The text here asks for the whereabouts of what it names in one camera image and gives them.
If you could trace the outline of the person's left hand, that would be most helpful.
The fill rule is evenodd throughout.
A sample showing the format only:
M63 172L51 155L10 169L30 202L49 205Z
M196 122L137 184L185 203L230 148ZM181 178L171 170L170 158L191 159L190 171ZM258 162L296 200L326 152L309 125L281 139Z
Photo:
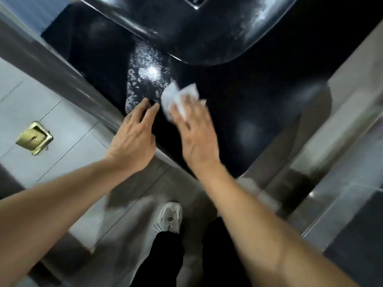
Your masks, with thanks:
M104 160L125 175L131 176L149 164L156 152L156 138L152 128L124 125L113 137Z

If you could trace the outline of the black sink basin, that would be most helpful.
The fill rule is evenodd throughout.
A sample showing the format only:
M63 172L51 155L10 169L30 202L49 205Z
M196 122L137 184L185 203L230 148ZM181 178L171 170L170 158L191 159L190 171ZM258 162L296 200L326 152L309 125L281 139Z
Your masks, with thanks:
M81 0L174 58L214 66L258 42L297 0Z

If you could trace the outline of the white paper tissue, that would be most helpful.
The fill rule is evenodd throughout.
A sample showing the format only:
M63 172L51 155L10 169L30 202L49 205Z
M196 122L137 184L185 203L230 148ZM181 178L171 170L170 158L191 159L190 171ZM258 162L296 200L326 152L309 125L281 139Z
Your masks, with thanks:
M186 112L182 102L183 96L186 95L192 96L197 99L200 104L204 106L206 105L206 99L199 98L199 91L195 83L180 89L178 84L175 81L172 81L164 89L160 97L160 106L168 122L174 124L174 119L171 115L171 107L173 104L177 106L179 114L186 120Z

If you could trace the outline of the person's left forearm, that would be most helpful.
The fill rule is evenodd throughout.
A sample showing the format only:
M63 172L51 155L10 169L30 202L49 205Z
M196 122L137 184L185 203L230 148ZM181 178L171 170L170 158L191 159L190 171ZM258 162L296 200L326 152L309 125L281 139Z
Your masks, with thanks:
M0 201L0 287L10 287L102 197L149 159L103 159Z

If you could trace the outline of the white sneaker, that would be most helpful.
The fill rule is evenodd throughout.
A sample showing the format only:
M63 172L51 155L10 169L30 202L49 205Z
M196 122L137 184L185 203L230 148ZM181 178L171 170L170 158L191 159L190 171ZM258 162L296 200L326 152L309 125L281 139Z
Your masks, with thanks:
M178 202L167 202L163 205L157 221L153 224L156 233L171 232L180 233L183 220L182 206Z

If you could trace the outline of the person's right hand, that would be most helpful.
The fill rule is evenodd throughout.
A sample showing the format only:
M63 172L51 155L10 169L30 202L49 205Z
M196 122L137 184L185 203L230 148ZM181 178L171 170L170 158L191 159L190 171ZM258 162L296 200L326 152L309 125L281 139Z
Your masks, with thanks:
M210 125L200 126L190 132L179 131L179 133L183 158L195 177L200 178L213 167L221 164L218 139L211 115Z

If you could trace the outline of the person's right forearm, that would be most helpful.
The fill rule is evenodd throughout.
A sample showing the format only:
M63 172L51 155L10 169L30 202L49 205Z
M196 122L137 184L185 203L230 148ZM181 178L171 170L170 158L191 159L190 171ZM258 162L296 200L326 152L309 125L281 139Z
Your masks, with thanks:
M360 287L246 191L219 161L193 163L250 277L267 287Z

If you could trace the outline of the black trousers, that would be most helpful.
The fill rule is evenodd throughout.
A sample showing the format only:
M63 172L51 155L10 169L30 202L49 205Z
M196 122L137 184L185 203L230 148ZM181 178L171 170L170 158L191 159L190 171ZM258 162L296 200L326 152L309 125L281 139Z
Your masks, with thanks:
M222 218L216 218L202 239L204 287L252 287ZM176 287L185 249L178 233L159 232L130 287Z

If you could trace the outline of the brass floor socket cover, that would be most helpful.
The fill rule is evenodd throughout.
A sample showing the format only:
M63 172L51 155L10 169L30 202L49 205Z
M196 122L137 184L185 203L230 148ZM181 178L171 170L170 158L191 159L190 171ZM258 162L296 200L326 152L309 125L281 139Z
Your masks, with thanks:
M15 144L28 150L35 156L44 150L53 139L54 137L50 132L38 121L35 121L19 135Z

